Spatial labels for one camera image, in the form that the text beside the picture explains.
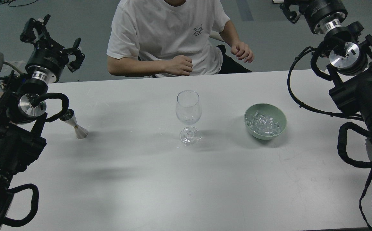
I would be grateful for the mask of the person's left hand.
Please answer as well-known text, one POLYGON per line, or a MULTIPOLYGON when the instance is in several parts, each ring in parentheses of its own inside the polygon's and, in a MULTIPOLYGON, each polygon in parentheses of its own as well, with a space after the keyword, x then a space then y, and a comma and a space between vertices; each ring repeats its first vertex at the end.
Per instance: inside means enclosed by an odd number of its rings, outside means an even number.
POLYGON ((252 63, 254 60, 253 51, 249 48, 248 44, 242 41, 232 43, 231 53, 235 55, 239 61, 243 61, 244 63, 252 63))

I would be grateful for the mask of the person's right hand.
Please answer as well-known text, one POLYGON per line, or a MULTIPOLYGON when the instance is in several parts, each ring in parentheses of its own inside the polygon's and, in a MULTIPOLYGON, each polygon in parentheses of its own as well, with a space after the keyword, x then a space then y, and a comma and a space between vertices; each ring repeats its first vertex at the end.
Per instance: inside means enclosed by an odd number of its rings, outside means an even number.
POLYGON ((189 76, 192 72, 192 59, 184 55, 178 55, 165 61, 164 73, 175 76, 189 76))

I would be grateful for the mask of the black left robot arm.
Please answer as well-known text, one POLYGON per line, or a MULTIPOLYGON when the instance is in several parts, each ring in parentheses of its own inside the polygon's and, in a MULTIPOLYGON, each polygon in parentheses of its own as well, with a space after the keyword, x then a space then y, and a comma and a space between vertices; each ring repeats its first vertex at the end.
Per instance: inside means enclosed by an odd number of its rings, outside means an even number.
POLYGON ((61 120, 74 128, 78 139, 89 133, 78 125, 66 95, 48 93, 48 85, 59 81, 65 67, 74 72, 85 59, 79 49, 80 38, 71 48, 51 38, 46 28, 50 17, 26 22, 20 41, 32 44, 34 51, 25 71, 5 62, 0 52, 0 72, 4 65, 13 68, 9 75, 0 77, 0 228, 24 226, 38 212, 38 187, 28 183, 10 188, 10 183, 46 146, 41 136, 45 123, 61 120))

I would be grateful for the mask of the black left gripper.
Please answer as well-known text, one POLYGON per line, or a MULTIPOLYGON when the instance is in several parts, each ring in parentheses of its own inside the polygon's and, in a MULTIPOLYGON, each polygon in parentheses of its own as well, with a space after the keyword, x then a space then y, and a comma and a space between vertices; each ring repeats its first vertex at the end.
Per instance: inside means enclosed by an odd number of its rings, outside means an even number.
POLYGON ((40 81, 59 81, 67 65, 70 72, 79 70, 85 54, 79 48, 81 38, 77 38, 72 48, 65 49, 60 44, 51 43, 51 36, 46 25, 51 15, 46 15, 43 21, 29 19, 20 35, 20 41, 34 45, 34 51, 26 64, 26 71, 31 79, 40 81), (68 56, 75 60, 68 62, 68 56))

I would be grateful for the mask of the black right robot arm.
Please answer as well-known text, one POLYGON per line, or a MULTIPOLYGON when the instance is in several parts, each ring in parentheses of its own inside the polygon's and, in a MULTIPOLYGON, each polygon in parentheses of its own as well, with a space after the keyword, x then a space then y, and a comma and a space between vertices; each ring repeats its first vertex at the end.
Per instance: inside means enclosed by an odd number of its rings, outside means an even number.
POLYGON ((293 61, 287 78, 288 91, 292 99, 308 111, 360 120, 366 129, 346 122, 339 128, 337 153, 347 164, 356 168, 369 169, 369 175, 361 199, 372 186, 372 35, 359 41, 363 26, 356 21, 344 25, 348 12, 340 0, 285 0, 280 9, 287 20, 295 24, 304 16, 311 32, 324 35, 318 47, 306 47, 293 61), (300 101, 291 90, 292 71, 297 62, 306 54, 312 54, 310 66, 320 78, 334 83, 329 95, 340 112, 326 112, 300 101), (352 159, 346 151, 348 131, 364 136, 369 161, 352 159))

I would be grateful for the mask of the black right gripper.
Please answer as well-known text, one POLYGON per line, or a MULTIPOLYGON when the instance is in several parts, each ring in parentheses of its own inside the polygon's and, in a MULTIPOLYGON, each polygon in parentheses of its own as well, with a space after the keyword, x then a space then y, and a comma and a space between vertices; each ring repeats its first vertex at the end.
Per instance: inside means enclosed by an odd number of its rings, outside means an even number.
POLYGON ((341 0, 283 2, 280 3, 280 10, 292 24, 296 24, 303 15, 313 34, 326 34, 342 26, 342 22, 348 16, 348 11, 341 0), (292 5, 299 6, 299 12, 290 10, 292 5))

